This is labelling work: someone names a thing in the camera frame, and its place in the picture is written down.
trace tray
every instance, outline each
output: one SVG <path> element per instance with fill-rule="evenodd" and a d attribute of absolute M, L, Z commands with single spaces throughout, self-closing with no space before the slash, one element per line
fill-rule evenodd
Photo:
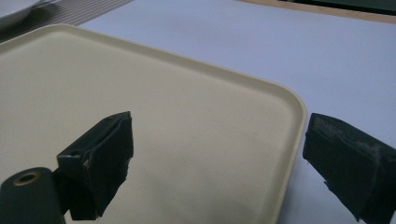
<path fill-rule="evenodd" d="M 114 224 L 276 223 L 306 117 L 275 83 L 68 25 L 0 45 L 0 105 L 0 180 L 132 112 Z"/>

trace wooden edge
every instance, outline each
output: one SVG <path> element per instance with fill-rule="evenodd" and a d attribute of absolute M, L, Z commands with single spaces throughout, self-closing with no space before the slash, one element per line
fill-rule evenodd
<path fill-rule="evenodd" d="M 370 12 L 352 11 L 352 10 L 332 8 L 332 7 L 318 7 L 318 6 L 292 3 L 292 2 L 283 2 L 277 0 L 237 0 L 237 1 L 260 4 L 269 7 L 283 7 L 292 10 L 301 10 L 301 11 L 348 17 L 348 18 L 360 19 L 366 21 L 381 21 L 381 22 L 396 24 L 396 16 L 375 14 Z"/>

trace beige tray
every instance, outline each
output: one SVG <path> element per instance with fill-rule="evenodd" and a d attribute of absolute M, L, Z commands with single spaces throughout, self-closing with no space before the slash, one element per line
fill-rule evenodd
<path fill-rule="evenodd" d="M 0 45 L 0 180 L 55 169 L 59 152 L 126 110 L 135 154 L 99 223 L 276 223 L 305 123 L 299 97 L 66 25 Z"/>

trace white table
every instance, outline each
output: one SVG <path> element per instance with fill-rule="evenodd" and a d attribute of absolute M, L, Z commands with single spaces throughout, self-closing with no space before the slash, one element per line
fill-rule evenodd
<path fill-rule="evenodd" d="M 281 83 L 308 114 L 396 147 L 395 24 L 234 0 L 135 0 L 81 27 Z M 302 158 L 303 142 L 278 223 L 356 223 Z"/>

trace tray rim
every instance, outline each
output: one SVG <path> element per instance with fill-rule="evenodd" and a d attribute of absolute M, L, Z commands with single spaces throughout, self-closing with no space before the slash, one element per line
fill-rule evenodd
<path fill-rule="evenodd" d="M 265 78 L 255 77 L 253 75 L 249 75 L 249 74 L 246 74 L 246 73 L 243 73 L 240 71 L 229 69 L 229 68 L 226 68 L 226 67 L 223 67 L 220 65 L 216 65 L 214 63 L 208 63 L 205 61 L 194 59 L 192 57 L 177 54 L 172 51 L 151 47 L 151 46 L 140 44 L 140 43 L 137 43 L 137 42 L 134 42 L 131 40 L 118 38 L 118 37 L 115 37 L 112 35 L 95 32 L 92 30 L 88 30 L 85 28 L 81 28 L 81 27 L 77 27 L 77 26 L 69 25 L 69 24 L 54 24 L 54 25 L 40 27 L 38 29 L 35 29 L 35 30 L 29 32 L 29 33 L 17 36 L 13 39 L 6 41 L 6 42 L 0 43 L 0 56 L 9 50 L 20 47 L 21 44 L 26 44 L 26 43 L 28 43 L 30 41 L 34 41 L 42 36 L 50 35 L 50 34 L 54 34 L 54 33 L 65 33 L 65 34 L 69 34 L 69 35 L 76 35 L 76 36 L 82 37 L 82 38 L 87 38 L 88 35 L 93 35 L 93 36 L 95 36 L 95 39 L 90 38 L 90 40 L 92 40 L 94 42 L 98 42 L 98 43 L 108 42 L 107 44 L 112 47 L 117 46 L 119 48 L 121 45 L 130 45 L 130 48 L 135 46 L 137 48 L 155 51 L 157 53 L 161 53 L 161 54 L 169 56 L 169 57 L 174 57 L 174 58 L 178 58 L 181 60 L 185 60 L 186 62 L 189 62 L 189 63 L 198 63 L 200 65 L 209 67 L 211 69 L 218 69 L 218 70 L 221 70 L 222 72 L 233 74 L 234 76 L 240 76 L 244 80 L 254 81 L 254 82 L 259 82 L 259 83 L 264 82 L 268 85 L 271 85 L 273 87 L 281 89 L 282 91 L 284 91 L 287 94 L 289 94 L 290 96 L 292 96 L 293 100 L 299 106 L 302 116 L 299 119 L 300 122 L 299 122 L 299 126 L 298 126 L 298 132 L 296 133 L 297 137 L 295 138 L 295 141 L 292 146 L 290 160 L 288 161 L 288 166 L 285 167 L 286 173 L 283 176 L 282 187 L 279 190 L 279 195 L 277 197 L 277 201 L 274 204 L 274 213 L 273 213 L 273 217 L 271 218 L 271 220 L 272 220 L 271 223 L 276 224 L 279 214 L 280 214 L 280 211 L 281 211 L 281 208 L 282 208 L 282 204 L 283 204 L 285 195 L 287 193 L 287 188 L 288 188 L 288 185 L 290 182 L 292 168 L 294 166 L 294 162 L 297 157 L 297 152 L 299 151 L 300 144 L 304 138 L 303 133 L 304 133 L 305 126 L 306 126 L 307 111 L 306 111 L 304 102 L 300 98 L 299 95 L 297 95 L 292 89 L 290 89 L 282 84 L 276 83 L 274 81 L 265 79 Z"/>

